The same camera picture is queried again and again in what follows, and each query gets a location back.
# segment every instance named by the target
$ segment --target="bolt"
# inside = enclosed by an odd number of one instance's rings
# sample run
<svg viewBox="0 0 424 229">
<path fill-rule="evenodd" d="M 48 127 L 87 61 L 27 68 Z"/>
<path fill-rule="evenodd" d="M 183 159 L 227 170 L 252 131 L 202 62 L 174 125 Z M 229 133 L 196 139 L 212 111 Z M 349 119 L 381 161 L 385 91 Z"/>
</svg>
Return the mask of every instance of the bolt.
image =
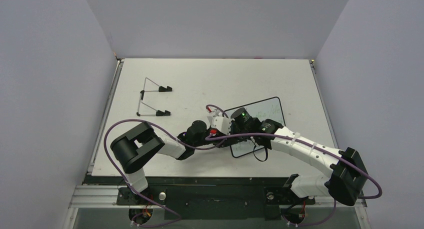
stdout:
<svg viewBox="0 0 424 229">
<path fill-rule="evenodd" d="M 159 193 L 159 200 L 163 201 L 165 200 L 165 198 L 167 198 L 167 195 L 165 194 L 165 192 Z"/>
<path fill-rule="evenodd" d="M 268 193 L 266 194 L 266 198 L 268 198 L 268 200 L 272 200 L 272 199 L 274 199 L 274 193 L 272 193 L 271 191 L 270 191 L 270 192 L 268 192 Z"/>
</svg>

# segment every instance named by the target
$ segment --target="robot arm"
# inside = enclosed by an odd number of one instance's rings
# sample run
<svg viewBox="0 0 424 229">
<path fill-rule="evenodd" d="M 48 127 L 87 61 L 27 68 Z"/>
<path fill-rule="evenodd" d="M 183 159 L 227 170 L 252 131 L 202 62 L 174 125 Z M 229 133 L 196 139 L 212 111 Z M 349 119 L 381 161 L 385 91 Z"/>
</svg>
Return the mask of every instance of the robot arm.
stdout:
<svg viewBox="0 0 424 229">
<path fill-rule="evenodd" d="M 287 180 L 284 186 L 299 198 L 332 196 L 340 203 L 352 206 L 367 180 L 338 159 L 316 150 L 316 148 L 321 148 L 327 152 L 339 154 L 343 159 L 366 172 L 361 157 L 352 148 L 348 147 L 346 151 L 340 151 L 336 148 L 325 147 L 300 136 L 299 133 L 289 130 L 276 121 L 270 119 L 260 121 L 258 118 L 250 116 L 244 108 L 236 110 L 231 118 L 222 117 L 217 111 L 212 111 L 208 120 L 209 127 L 201 120 L 194 121 L 186 132 L 178 135 L 179 141 L 165 133 L 153 130 L 148 122 L 140 123 L 115 139 L 110 147 L 122 165 L 128 183 L 138 192 L 147 188 L 148 183 L 143 166 L 156 153 L 184 160 L 194 153 L 193 147 L 212 143 L 216 147 L 222 148 L 247 140 L 270 150 L 287 153 L 323 173 L 323 175 L 313 177 L 294 174 Z M 234 136 L 249 133 L 265 133 L 276 135 L 276 137 Z M 225 136 L 228 136 L 225 141 L 218 139 Z"/>
</svg>

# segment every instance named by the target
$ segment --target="wire stand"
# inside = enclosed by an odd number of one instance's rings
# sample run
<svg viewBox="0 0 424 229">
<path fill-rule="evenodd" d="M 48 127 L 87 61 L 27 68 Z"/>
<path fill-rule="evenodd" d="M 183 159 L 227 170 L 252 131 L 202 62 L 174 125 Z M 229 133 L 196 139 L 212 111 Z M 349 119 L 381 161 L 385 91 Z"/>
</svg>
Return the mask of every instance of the wire stand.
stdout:
<svg viewBox="0 0 424 229">
<path fill-rule="evenodd" d="M 158 86 L 159 88 L 157 90 L 145 90 L 146 89 L 146 82 L 147 80 L 151 81 L 153 84 L 155 84 L 156 86 Z M 171 112 L 168 110 L 165 111 L 161 111 L 161 110 L 157 110 L 155 108 L 153 108 L 152 106 L 146 104 L 143 102 L 144 97 L 145 97 L 145 93 L 166 93 L 166 92 L 172 92 L 172 87 L 167 86 L 161 86 L 159 84 L 157 84 L 156 82 L 152 81 L 151 79 L 149 79 L 148 77 L 146 77 L 144 79 L 144 86 L 143 86 L 143 90 L 140 91 L 140 98 L 138 100 L 138 107 L 137 107 L 137 116 L 142 117 L 142 116 L 156 116 L 156 117 L 163 117 L 163 116 L 171 116 Z M 143 104 L 145 106 L 147 106 L 148 108 L 152 109 L 155 111 L 155 113 L 152 114 L 140 114 L 140 105 Z"/>
</svg>

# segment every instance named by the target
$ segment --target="light purple wall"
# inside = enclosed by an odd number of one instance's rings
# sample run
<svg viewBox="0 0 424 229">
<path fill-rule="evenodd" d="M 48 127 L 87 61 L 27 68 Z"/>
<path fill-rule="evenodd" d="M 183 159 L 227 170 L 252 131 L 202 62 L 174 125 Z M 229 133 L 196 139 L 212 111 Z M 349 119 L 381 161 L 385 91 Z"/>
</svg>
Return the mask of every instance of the light purple wall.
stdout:
<svg viewBox="0 0 424 229">
<path fill-rule="evenodd" d="M 348 0 L 87 0 L 121 58 L 315 58 Z"/>
<path fill-rule="evenodd" d="M 116 60 L 86 0 L 0 0 L 0 227 L 61 228 Z"/>
<path fill-rule="evenodd" d="M 423 2 L 349 0 L 316 58 L 339 146 L 382 185 L 367 201 L 373 228 L 424 228 Z"/>
</svg>

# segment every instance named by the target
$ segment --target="white table surface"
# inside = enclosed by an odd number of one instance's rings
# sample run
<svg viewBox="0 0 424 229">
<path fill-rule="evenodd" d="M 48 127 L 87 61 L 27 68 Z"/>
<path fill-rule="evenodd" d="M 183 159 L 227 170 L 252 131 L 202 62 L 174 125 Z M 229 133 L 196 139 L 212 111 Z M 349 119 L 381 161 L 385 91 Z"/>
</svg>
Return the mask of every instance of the white table surface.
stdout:
<svg viewBox="0 0 424 229">
<path fill-rule="evenodd" d="M 171 116 L 136 116 L 140 91 L 148 77 L 172 92 L 146 93 L 144 102 Z M 156 90 L 148 83 L 146 90 Z M 206 104 L 228 109 L 271 97 L 279 97 L 286 126 L 320 144 L 334 147 L 329 125 L 308 60 L 289 59 L 154 59 L 126 58 L 119 76 L 105 131 L 124 119 L 156 123 L 177 136 L 193 121 L 207 122 Z M 141 105 L 140 113 L 154 113 Z M 117 126 L 107 145 L 134 127 Z M 258 152 L 263 158 L 265 153 Z M 186 160 L 156 154 L 145 166 L 146 176 L 156 177 L 287 177 L 291 174 L 319 175 L 308 164 L 282 152 L 270 150 L 266 162 L 252 154 L 233 158 L 230 148 L 195 151 Z M 119 176 L 99 144 L 93 176 Z"/>
</svg>

